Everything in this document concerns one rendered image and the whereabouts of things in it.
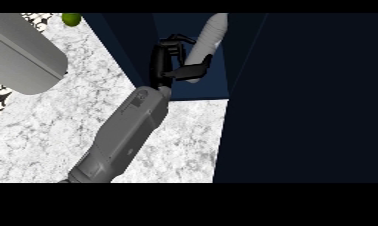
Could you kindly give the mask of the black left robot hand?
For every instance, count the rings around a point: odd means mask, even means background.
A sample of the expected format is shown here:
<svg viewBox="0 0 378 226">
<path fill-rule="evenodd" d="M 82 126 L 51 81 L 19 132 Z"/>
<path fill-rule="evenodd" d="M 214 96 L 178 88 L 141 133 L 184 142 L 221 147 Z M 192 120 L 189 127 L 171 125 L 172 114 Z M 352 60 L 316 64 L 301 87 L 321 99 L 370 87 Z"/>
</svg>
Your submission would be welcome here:
<svg viewBox="0 0 378 226">
<path fill-rule="evenodd" d="M 186 49 L 183 42 L 194 44 L 196 41 L 181 34 L 171 34 L 153 46 L 149 63 L 150 87 L 171 87 L 172 81 L 202 78 L 209 68 L 212 55 L 208 54 L 200 63 L 186 65 Z"/>
</svg>

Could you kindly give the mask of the white water bottle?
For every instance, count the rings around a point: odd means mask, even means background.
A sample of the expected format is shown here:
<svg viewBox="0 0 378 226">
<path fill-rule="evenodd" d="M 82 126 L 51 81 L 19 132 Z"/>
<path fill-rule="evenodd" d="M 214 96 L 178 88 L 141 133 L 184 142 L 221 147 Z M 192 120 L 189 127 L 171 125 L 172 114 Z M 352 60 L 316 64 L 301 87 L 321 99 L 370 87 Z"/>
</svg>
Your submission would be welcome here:
<svg viewBox="0 0 378 226">
<path fill-rule="evenodd" d="M 227 14 L 214 14 L 202 28 L 184 64 L 199 64 L 208 54 L 214 54 L 227 32 Z"/>
</svg>

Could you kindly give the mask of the dark blue cabinet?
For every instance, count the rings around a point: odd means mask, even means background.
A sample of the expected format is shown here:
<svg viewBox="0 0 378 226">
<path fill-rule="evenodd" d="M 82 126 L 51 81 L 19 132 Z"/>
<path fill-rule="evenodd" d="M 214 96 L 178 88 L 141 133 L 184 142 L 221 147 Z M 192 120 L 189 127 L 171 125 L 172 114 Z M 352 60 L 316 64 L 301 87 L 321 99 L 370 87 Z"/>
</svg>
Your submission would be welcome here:
<svg viewBox="0 0 378 226">
<path fill-rule="evenodd" d="M 211 13 L 84 13 L 87 22 L 135 87 L 149 84 L 153 45 L 171 34 L 196 39 Z M 206 75 L 197 83 L 172 83 L 174 101 L 227 99 L 254 40 L 264 13 L 230 13 L 227 32 L 218 45 Z"/>
</svg>

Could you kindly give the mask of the dark blue cabinet door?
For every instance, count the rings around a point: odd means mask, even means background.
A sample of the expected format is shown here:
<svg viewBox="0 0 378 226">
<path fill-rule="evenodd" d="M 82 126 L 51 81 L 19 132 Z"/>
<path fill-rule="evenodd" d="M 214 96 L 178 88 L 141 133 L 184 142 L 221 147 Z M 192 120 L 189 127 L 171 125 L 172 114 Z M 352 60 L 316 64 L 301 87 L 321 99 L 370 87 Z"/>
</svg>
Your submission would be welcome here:
<svg viewBox="0 0 378 226">
<path fill-rule="evenodd" d="M 227 104 L 214 179 L 378 182 L 378 14 L 271 14 Z"/>
</svg>

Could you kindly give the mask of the green lime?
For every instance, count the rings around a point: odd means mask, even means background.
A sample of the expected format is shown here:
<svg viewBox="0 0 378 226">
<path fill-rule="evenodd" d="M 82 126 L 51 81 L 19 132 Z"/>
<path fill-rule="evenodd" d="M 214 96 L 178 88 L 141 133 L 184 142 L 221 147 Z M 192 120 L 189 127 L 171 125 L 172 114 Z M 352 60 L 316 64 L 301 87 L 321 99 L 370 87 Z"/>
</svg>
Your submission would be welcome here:
<svg viewBox="0 0 378 226">
<path fill-rule="evenodd" d="M 62 14 L 62 22 L 66 26 L 75 27 L 81 22 L 81 14 L 79 13 L 63 13 Z"/>
</svg>

